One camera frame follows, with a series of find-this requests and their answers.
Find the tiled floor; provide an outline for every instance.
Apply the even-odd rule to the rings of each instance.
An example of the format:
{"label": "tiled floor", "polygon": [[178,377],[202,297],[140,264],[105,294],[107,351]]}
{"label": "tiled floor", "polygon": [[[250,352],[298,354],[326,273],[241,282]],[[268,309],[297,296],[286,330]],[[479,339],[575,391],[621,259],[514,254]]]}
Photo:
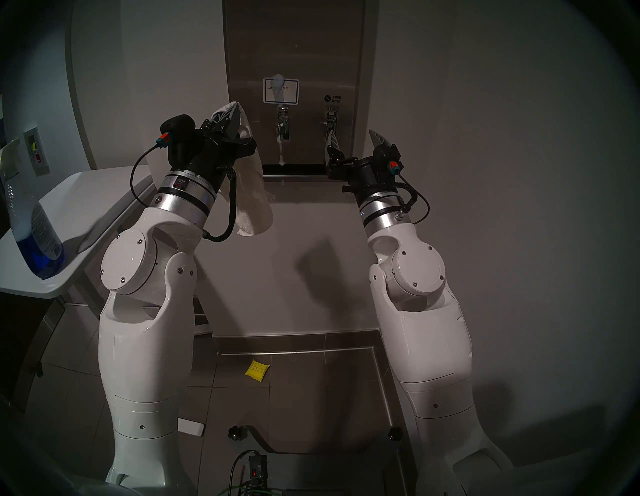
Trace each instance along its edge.
{"label": "tiled floor", "polygon": [[[113,460],[111,415],[97,363],[98,321],[66,307],[33,382],[24,422],[63,468],[103,479]],[[244,375],[252,358],[271,367],[260,383]],[[210,335],[194,341],[180,416],[206,424],[180,433],[183,465],[201,495],[228,483],[236,453],[229,427],[250,424],[281,452],[362,450],[389,421],[371,349],[284,355],[217,355]]]}

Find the blue liquid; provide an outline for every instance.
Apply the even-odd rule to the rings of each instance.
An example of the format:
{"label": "blue liquid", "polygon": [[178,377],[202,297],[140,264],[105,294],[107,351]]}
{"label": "blue liquid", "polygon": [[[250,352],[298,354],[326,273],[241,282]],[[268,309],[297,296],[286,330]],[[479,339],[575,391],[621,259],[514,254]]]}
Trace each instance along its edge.
{"label": "blue liquid", "polygon": [[40,279],[48,279],[62,270],[65,263],[65,247],[60,247],[60,256],[56,260],[51,260],[48,256],[40,251],[38,244],[30,234],[29,237],[17,241],[18,248],[27,262],[29,269]]}

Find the bottle label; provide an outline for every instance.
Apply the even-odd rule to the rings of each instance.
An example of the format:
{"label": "bottle label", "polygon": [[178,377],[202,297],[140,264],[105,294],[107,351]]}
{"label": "bottle label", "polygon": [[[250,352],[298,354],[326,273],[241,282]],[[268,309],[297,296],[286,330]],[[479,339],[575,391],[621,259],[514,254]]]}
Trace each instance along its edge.
{"label": "bottle label", "polygon": [[31,231],[40,251],[51,260],[58,260],[62,243],[40,204],[37,204],[31,212]]}

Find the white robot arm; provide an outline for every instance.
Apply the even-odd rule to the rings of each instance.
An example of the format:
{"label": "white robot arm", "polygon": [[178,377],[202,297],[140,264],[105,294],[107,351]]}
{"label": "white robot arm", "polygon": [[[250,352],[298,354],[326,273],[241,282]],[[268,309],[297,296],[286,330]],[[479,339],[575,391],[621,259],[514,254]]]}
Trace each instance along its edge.
{"label": "white robot arm", "polygon": [[[354,193],[378,263],[369,270],[391,369],[413,408],[422,461],[416,494],[464,496],[476,477],[512,468],[486,436],[471,392],[471,339],[440,254],[417,237],[407,215],[417,192],[396,182],[395,145],[374,131],[372,157],[345,159],[333,132],[327,140],[329,178]],[[405,203],[398,188],[412,193]]]}
{"label": "white robot arm", "polygon": [[[106,481],[139,493],[162,488],[166,494],[196,494],[177,437],[178,394],[193,354],[193,252],[201,238],[222,241],[233,229],[233,165],[256,148],[253,138],[239,139],[239,119],[235,104],[199,129],[186,115],[161,126],[163,135],[147,153],[168,145],[172,170],[152,205],[116,237],[102,261],[110,293],[100,315],[98,358],[115,436]],[[225,177],[229,226],[212,237],[203,227]],[[146,302],[161,306],[155,318],[144,311]]]}

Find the cleaning cloth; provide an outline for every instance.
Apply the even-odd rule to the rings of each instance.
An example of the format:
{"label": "cleaning cloth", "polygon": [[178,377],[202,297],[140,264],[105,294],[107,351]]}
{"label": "cleaning cloth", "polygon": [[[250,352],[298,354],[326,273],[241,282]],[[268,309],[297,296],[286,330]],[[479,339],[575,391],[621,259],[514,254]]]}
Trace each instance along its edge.
{"label": "cleaning cloth", "polygon": [[[214,112],[224,113],[237,105],[240,110],[240,138],[251,138],[251,127],[244,113],[242,105],[231,102]],[[237,176],[236,194],[236,225],[237,233],[241,236],[254,236],[266,231],[273,223],[273,213],[264,191],[264,179],[262,178],[262,162],[258,149],[249,157],[236,160],[234,164]],[[229,180],[225,179],[220,187],[220,193],[226,201],[229,201]]]}
{"label": "cleaning cloth", "polygon": [[258,382],[262,382],[262,379],[264,379],[264,375],[267,373],[268,368],[268,365],[261,364],[260,362],[252,360],[251,365],[249,365],[249,369],[244,373],[244,375],[249,376],[251,379],[257,380]]}

